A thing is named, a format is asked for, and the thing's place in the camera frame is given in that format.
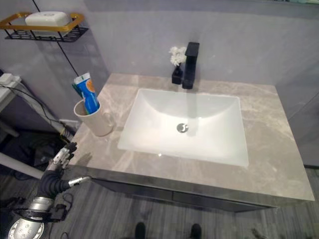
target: wall-mounted shelf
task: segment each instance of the wall-mounted shelf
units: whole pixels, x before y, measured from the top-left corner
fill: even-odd
[[[75,42],[79,39],[88,28],[80,27],[79,24],[84,20],[84,16],[79,13],[71,13],[72,21],[66,26],[29,26],[29,25],[12,25],[12,21],[27,17],[30,12],[19,12],[0,21],[0,29],[7,33],[6,39],[14,40],[36,40],[36,41],[58,41],[58,42]],[[56,32],[57,36],[40,36],[35,31]]]

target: white sink basin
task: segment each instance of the white sink basin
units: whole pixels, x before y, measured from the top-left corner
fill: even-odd
[[[119,149],[247,167],[238,97],[139,89]]]

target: robotic arm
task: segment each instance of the robotic arm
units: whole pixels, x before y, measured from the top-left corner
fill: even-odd
[[[66,206],[58,204],[53,207],[55,197],[75,185],[91,180],[89,176],[61,180],[63,169],[74,156],[75,150],[76,143],[69,143],[49,163],[29,208],[15,210],[15,213],[22,218],[11,227],[9,239],[38,239],[43,234],[44,223],[59,222],[65,219]]]

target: sink drain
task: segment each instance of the sink drain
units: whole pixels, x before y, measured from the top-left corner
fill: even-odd
[[[177,131],[180,133],[185,133],[188,131],[188,125],[185,123],[179,123],[176,127]]]

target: shoe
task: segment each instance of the shoe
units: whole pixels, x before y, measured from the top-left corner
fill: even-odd
[[[145,239],[146,229],[144,223],[138,223],[135,227],[135,239]]]
[[[190,238],[191,239],[201,239],[201,227],[199,224],[194,224],[191,227]]]

